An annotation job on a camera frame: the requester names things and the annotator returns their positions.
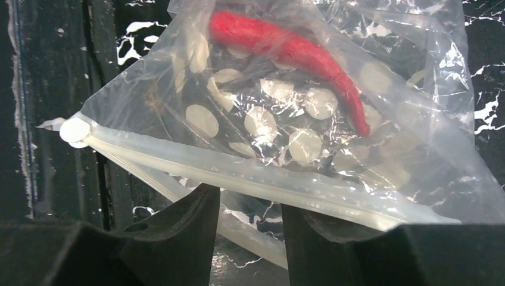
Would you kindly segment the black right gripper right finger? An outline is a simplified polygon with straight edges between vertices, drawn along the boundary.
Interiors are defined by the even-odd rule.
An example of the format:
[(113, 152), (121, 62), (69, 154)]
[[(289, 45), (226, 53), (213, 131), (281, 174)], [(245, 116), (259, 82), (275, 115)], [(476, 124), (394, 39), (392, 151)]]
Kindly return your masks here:
[(291, 285), (503, 285), (504, 226), (400, 225), (381, 232), (282, 206)]

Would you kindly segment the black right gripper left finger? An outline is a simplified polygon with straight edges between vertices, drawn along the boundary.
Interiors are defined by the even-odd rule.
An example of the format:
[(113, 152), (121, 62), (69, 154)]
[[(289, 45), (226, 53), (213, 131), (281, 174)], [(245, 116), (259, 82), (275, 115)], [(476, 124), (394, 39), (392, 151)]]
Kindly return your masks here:
[(1, 284), (208, 285), (219, 210), (218, 187), (201, 184), (122, 231), (2, 221)]

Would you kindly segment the red fake chili pepper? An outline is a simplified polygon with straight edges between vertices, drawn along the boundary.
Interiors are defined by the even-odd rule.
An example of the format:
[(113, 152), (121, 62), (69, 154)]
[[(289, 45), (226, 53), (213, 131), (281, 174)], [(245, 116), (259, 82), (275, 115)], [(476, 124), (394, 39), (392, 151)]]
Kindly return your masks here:
[(229, 11), (219, 11), (211, 16), (209, 32), (215, 41), (228, 47), (269, 57), (327, 81), (341, 93), (356, 131), (361, 136), (370, 135), (371, 128), (357, 87), (325, 48), (268, 21)]

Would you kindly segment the clear zip top bag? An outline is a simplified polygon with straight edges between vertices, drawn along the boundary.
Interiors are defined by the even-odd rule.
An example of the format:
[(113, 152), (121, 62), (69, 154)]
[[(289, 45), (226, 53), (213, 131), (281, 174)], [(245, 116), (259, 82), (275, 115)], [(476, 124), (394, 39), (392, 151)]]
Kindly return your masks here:
[[(218, 232), (286, 267), (285, 247), (245, 219), (286, 204), (378, 231), (502, 224), (504, 192), (474, 142), (460, 1), (170, 1), (148, 53), (71, 117), (44, 121), (171, 201), (222, 191)], [(215, 41), (219, 11), (320, 45), (354, 82), (361, 136), (331, 84)]]

